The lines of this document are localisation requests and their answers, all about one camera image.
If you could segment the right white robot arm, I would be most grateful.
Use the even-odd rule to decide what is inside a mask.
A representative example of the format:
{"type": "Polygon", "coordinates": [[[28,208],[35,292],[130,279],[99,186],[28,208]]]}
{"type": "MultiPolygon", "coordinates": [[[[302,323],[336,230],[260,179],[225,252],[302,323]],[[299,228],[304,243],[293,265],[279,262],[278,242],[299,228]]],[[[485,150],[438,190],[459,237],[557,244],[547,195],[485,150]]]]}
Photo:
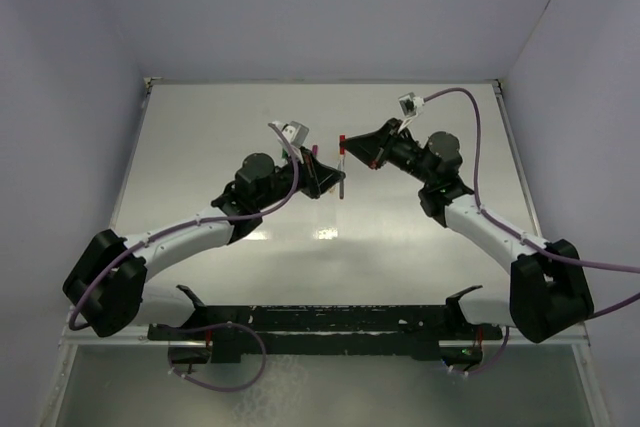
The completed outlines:
{"type": "Polygon", "coordinates": [[[425,215],[471,241],[508,274],[506,289],[472,286],[447,298],[444,323],[452,336],[467,338],[481,324],[492,324],[541,343],[593,315],[575,246],[519,231],[482,207],[460,177],[457,137],[438,131],[421,145],[392,118],[375,132],[342,137],[339,145],[372,170],[391,164],[422,182],[418,197],[425,215]]]}

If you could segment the red marker pen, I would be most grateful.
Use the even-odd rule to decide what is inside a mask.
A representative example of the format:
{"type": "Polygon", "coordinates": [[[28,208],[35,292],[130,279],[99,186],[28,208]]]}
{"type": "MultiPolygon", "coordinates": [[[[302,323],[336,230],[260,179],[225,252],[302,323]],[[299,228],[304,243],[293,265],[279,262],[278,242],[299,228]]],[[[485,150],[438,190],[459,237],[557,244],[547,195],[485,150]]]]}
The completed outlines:
{"type": "Polygon", "coordinates": [[[339,181],[338,184],[338,192],[339,192],[339,199],[340,200],[344,200],[345,197],[345,179],[346,179],[346,172],[345,172],[345,154],[341,153],[339,156],[339,164],[338,164],[338,170],[341,173],[341,179],[339,181]]]}

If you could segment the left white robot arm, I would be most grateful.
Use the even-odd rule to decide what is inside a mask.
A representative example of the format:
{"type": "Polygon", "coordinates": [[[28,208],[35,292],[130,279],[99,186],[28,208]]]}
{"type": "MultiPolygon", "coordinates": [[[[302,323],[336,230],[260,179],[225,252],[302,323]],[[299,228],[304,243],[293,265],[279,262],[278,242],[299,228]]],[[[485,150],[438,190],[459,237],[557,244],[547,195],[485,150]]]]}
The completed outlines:
{"type": "Polygon", "coordinates": [[[188,219],[136,235],[99,232],[63,283],[73,305],[70,329],[90,328],[109,337],[128,326],[156,324],[184,339],[198,337],[206,325],[200,299],[186,286],[160,287],[151,279],[196,254],[247,237],[295,193],[318,199],[345,177],[306,148],[282,166],[255,153],[218,198],[188,219]]]}

